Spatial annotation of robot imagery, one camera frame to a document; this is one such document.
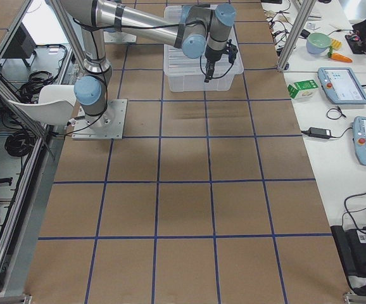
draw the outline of metal rail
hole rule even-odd
[[[301,31],[304,28],[304,25],[310,16],[312,8],[314,7],[315,0],[304,0],[303,5],[297,14],[297,17],[293,23],[293,27],[291,28],[289,37],[287,38],[286,44],[283,47],[282,53],[279,57],[279,61],[277,63],[277,69],[282,72],[286,69],[287,62],[293,52],[294,47],[296,46],[298,37],[301,34]]]
[[[345,302],[347,304],[356,303],[356,304],[366,304],[366,296],[357,296],[355,294],[347,294],[345,296]]]
[[[23,296],[8,296],[0,298],[0,304],[28,304],[31,303],[31,297]]]

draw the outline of power adapter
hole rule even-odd
[[[300,33],[300,36],[302,36],[302,38],[307,39],[307,37],[310,35],[311,33],[305,29],[303,29]]]
[[[303,133],[304,135],[310,136],[310,137],[316,137],[316,138],[322,138],[322,139],[332,138],[331,130],[329,130],[329,129],[310,127],[306,131],[301,131],[301,133]]]

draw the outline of grid floor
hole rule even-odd
[[[123,2],[163,15],[182,1]],[[170,92],[162,45],[106,46],[125,137],[65,141],[25,288],[34,303],[342,303],[262,6],[233,5],[245,71],[226,92]]]

